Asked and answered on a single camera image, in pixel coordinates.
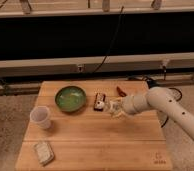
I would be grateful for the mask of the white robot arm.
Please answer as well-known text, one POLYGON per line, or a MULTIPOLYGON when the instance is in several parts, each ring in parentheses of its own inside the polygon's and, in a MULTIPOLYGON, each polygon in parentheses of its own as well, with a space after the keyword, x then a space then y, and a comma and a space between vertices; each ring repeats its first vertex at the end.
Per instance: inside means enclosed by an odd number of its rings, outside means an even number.
POLYGON ((108 104, 108 111, 116 117, 136 115, 149 110, 161 111, 175 121, 194 141, 194 115, 183 108, 167 88, 152 87, 145 93, 118 97, 108 104))

